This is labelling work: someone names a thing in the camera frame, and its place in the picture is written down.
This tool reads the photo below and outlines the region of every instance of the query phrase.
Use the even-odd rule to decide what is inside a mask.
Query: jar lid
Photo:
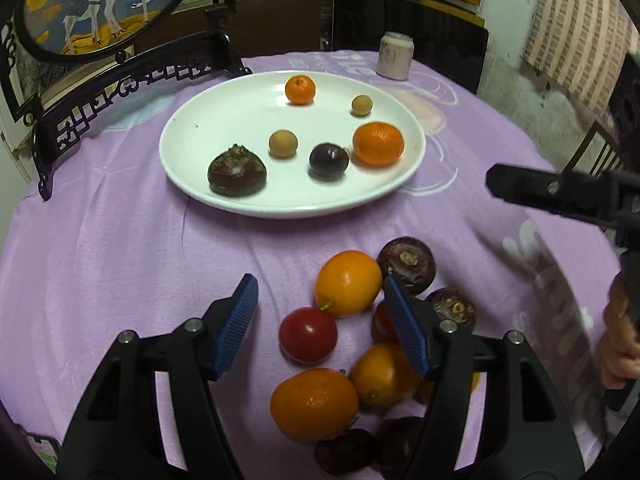
[[[398,40],[405,40],[405,41],[413,41],[414,39],[411,36],[408,36],[406,34],[400,34],[399,32],[385,32],[385,36],[391,36],[392,38],[397,38]]]

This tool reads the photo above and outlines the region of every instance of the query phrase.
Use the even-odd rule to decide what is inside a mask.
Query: human hand
[[[640,338],[626,314],[628,308],[629,297],[619,274],[611,284],[609,303],[604,309],[607,330],[596,347],[602,384],[609,390],[620,390],[627,379],[640,378]]]

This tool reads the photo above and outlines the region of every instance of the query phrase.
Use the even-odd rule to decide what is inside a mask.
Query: orange
[[[373,121],[359,126],[353,134],[353,152],[370,166],[389,166],[404,152],[402,133],[388,123]]]
[[[340,372],[312,368],[287,379],[271,396],[271,416],[280,431],[297,442],[330,440],[358,413],[353,384]]]
[[[480,374],[476,372],[471,377],[471,391],[474,391],[480,382]],[[428,404],[431,401],[431,394],[433,393],[433,381],[423,381],[418,389],[418,400],[423,404]]]
[[[399,344],[380,343],[356,363],[351,382],[362,402],[388,408],[413,397],[422,381]]]
[[[287,99],[295,105],[308,105],[316,96],[316,83],[306,75],[295,75],[284,86]]]
[[[380,288],[382,272],[378,263],[360,251],[343,251],[320,269],[316,303],[332,316],[353,316],[373,303]]]

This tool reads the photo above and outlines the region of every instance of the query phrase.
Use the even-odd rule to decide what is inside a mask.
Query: curtain
[[[538,0],[524,61],[610,122],[608,103],[638,30],[619,0]]]

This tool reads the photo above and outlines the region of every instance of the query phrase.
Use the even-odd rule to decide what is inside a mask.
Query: table
[[[400,235],[433,250],[429,290],[461,285],[480,311],[476,333],[524,332],[571,414],[586,463],[600,449],[602,388],[591,351],[602,333],[606,292],[618,262],[594,226],[490,197],[484,172],[496,162],[549,170],[517,126],[464,89],[414,62],[408,82],[379,78],[376,54],[287,54],[246,60],[254,72],[320,70],[387,89],[416,114],[426,158],[402,189],[325,218],[268,221],[190,200],[165,177],[158,139],[187,99],[224,78],[156,83],[101,114],[78,152],[55,174],[43,202],[32,183],[0,260],[0,398],[28,431],[62,440],[85,385],[124,329],[167,333],[228,296],[245,272],[260,284],[254,322],[232,370],[212,385],[222,423],[247,480],[325,478],[311,448],[282,436],[268,413],[273,389],[300,370],[284,361],[277,327],[312,301],[313,282],[333,254],[376,256]],[[372,312],[339,321],[324,363],[349,369],[370,345]],[[159,405],[169,404],[158,377]],[[481,423],[472,396],[459,465],[472,462]],[[420,413],[409,401],[388,416]],[[171,417],[165,447],[180,463]],[[357,425],[374,428],[362,416]],[[354,476],[378,478],[371,471]]]

